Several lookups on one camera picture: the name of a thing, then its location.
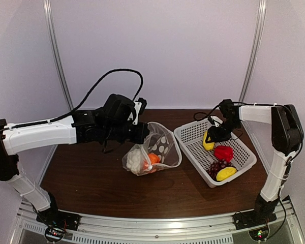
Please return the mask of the yellow toy lemon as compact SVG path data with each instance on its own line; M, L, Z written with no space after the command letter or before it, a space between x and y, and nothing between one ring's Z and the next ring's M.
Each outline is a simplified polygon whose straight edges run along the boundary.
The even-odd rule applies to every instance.
M208 131L206 131L203 136L203 147L206 151L213 150L215 147L215 143L212 142L211 137L208 134Z

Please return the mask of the red toy bell pepper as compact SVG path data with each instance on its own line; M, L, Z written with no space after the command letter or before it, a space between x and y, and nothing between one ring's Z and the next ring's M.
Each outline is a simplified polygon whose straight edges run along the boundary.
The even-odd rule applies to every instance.
M229 146L219 145L214 149L214 156L219 160L230 162L233 158L233 149Z

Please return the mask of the dark red toy grapes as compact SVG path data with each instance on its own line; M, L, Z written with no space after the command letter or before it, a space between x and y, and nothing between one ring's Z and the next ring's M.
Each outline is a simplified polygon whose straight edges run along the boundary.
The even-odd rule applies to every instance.
M218 172L229 166L233 166L231 162L227 162L225 160L215 160L211 164L210 169L207 171L207 173L212 179L216 180Z

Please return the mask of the white toy cauliflower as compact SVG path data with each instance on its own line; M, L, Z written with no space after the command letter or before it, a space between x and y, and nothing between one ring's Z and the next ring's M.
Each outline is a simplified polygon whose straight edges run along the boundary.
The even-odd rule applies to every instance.
M136 175L143 172L144 159L140 149L135 149L127 154L126 169Z

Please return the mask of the clear polka dot zip bag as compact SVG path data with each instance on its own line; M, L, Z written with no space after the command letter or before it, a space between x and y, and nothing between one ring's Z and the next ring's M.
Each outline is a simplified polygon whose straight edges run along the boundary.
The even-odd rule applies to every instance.
M160 162L154 165L156 172L178 167L182 162L182 155L174 133L157 122L149 122L148 129L149 135L145 138L144 143L135 144L122 158L123 168L127 170L127 154L135 149L140 149L142 158L148 160L148 162L150 162L148 158L149 153L154 153L160 158ZM137 176L146 174L150 174L149 170L143 170Z

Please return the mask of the orange toy pumpkin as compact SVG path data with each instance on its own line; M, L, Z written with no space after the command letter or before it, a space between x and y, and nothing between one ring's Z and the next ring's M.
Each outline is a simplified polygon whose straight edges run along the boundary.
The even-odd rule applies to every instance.
M149 153L148 158L150 162L148 162L148 160L144 160L142 168L143 170L149 170L149 173L154 173L156 172L154 165L160 162L160 158L154 153Z

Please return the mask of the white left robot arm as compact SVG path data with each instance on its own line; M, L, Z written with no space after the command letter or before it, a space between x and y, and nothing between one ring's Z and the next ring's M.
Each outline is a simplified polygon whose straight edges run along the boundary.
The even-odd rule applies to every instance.
M7 123L0 119L0 181L10 184L30 202L52 226L63 221L54 197L24 173L18 164L18 153L29 149L60 145L108 141L143 144L149 134L148 125L139 122L147 101L133 101L111 94L104 106L94 110L75 110L62 118L26 124Z

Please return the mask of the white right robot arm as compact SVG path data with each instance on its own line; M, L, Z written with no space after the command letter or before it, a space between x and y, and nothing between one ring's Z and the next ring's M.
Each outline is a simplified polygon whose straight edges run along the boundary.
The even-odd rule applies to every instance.
M288 179L291 164L302 149L304 133L297 111L292 104L247 104L231 99L223 100L217 108L225 121L206 130L204 146L228 141L232 131L240 128L243 121L271 126L272 164L250 215L254 224L262 224L280 201L281 189Z

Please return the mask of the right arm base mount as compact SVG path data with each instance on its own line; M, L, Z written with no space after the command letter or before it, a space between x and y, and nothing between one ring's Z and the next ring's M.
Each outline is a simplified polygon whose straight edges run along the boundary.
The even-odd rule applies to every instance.
M270 235L269 223L277 219L277 216L272 212L266 218L256 220L254 210L237 211L232 217L236 230L247 229L249 237L257 242L267 240Z

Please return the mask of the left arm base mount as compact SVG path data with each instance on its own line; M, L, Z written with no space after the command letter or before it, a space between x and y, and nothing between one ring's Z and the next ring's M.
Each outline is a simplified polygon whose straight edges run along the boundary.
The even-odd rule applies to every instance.
M38 212L36 220L45 224L44 237L49 242L61 241L68 230L77 231L81 216L75 213L57 211L56 213Z

